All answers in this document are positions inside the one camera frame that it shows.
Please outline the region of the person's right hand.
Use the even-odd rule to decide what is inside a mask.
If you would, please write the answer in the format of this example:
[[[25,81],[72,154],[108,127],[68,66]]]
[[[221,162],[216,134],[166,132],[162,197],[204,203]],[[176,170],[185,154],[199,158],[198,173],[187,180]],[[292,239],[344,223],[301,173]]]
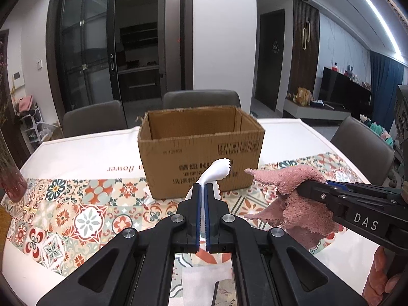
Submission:
[[[362,296],[371,306],[379,305],[385,294],[390,294],[395,288],[402,274],[396,274],[388,278],[385,274],[385,265],[387,263],[383,247],[378,247],[373,256],[373,263],[368,274]]]

